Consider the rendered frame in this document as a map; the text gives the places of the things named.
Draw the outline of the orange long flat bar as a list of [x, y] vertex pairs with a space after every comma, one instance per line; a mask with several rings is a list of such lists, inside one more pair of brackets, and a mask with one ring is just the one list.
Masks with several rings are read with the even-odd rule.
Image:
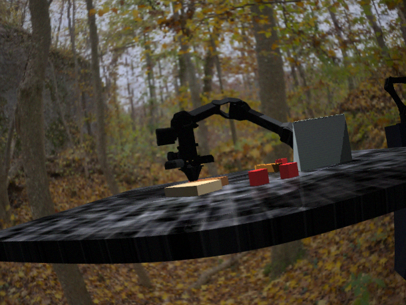
[[279, 165], [281, 165], [281, 163], [272, 163], [272, 164], [259, 164], [255, 167], [255, 170], [258, 169], [262, 169], [262, 168], [266, 168], [268, 172], [279, 172]]

